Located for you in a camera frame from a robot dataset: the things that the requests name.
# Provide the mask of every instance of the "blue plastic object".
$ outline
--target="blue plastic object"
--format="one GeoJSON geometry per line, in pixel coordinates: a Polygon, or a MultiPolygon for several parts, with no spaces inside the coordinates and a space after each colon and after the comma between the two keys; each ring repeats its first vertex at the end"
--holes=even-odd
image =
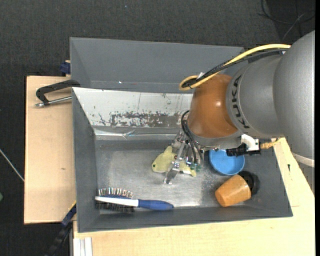
{"type": "Polygon", "coordinates": [[[167,211],[174,208],[174,206],[168,202],[160,200],[141,200],[139,199],[138,207],[157,210],[157,211],[167,211]]]}
{"type": "Polygon", "coordinates": [[[212,167],[223,175],[236,175],[245,166],[245,156],[228,156],[224,149],[209,151],[209,162],[212,167]]]}

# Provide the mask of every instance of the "blue lid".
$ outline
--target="blue lid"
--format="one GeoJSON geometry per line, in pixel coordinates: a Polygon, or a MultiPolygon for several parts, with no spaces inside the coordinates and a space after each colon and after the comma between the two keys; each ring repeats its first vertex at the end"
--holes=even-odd
{"type": "Polygon", "coordinates": [[[209,151],[209,162],[212,167],[223,175],[235,175],[245,166],[245,156],[228,156],[224,149],[209,151]]]}

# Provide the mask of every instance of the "orange cup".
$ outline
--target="orange cup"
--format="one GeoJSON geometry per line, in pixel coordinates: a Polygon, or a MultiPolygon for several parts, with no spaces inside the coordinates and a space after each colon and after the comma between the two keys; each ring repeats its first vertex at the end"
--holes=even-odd
{"type": "Polygon", "coordinates": [[[215,191],[215,197],[221,206],[228,207],[250,199],[258,189],[258,177],[241,171],[223,183],[215,191]]]}

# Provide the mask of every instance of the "hairbrush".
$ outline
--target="hairbrush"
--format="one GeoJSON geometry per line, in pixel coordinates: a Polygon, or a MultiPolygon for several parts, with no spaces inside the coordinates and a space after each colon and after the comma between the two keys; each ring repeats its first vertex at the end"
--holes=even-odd
{"type": "MultiPolygon", "coordinates": [[[[100,188],[97,190],[97,196],[103,197],[107,195],[120,196],[123,198],[131,199],[134,196],[134,193],[127,189],[115,188],[115,187],[100,188]]],[[[95,207],[97,209],[111,210],[111,211],[121,212],[126,214],[130,214],[135,211],[133,206],[103,202],[98,200],[95,201],[95,207]]]]}
{"type": "Polygon", "coordinates": [[[107,208],[103,207],[104,209],[121,212],[133,212],[134,207],[155,211],[167,211],[174,208],[172,204],[166,201],[132,199],[133,196],[134,194],[126,189],[110,187],[108,189],[99,189],[95,200],[100,205],[106,204],[107,208]]]}

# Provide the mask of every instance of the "yellow cable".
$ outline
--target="yellow cable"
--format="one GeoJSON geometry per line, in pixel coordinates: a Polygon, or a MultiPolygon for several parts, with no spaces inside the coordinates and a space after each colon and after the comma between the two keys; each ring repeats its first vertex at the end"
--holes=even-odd
{"type": "MultiPolygon", "coordinates": [[[[237,57],[234,57],[233,59],[231,59],[230,61],[228,61],[227,63],[225,63],[223,66],[225,65],[228,65],[230,63],[233,63],[233,62],[236,62],[250,54],[253,54],[255,52],[258,52],[258,51],[262,51],[262,50],[266,50],[266,49],[276,49],[276,48],[290,48],[291,45],[288,45],[288,44],[266,44],[266,45],[261,45],[261,46],[258,46],[258,47],[255,47],[255,48],[252,48],[250,50],[247,50],[241,54],[239,54],[237,57]]],[[[200,80],[199,82],[196,82],[194,83],[193,85],[191,86],[188,86],[188,87],[182,87],[186,81],[189,81],[191,79],[196,79],[198,76],[197,75],[192,75],[192,76],[189,76],[187,77],[186,79],[184,79],[180,84],[179,84],[179,90],[180,91],[188,91],[190,89],[193,89],[193,88],[196,88],[198,87],[199,85],[203,84],[204,82],[208,81],[209,79],[213,78],[216,74],[218,74],[219,72],[216,72],[212,75],[209,75],[208,77],[200,80]]]]}
{"type": "Polygon", "coordinates": [[[271,141],[271,142],[265,142],[260,144],[260,149],[261,150],[267,150],[272,148],[275,144],[279,142],[280,139],[277,139],[276,141],[271,141]]]}

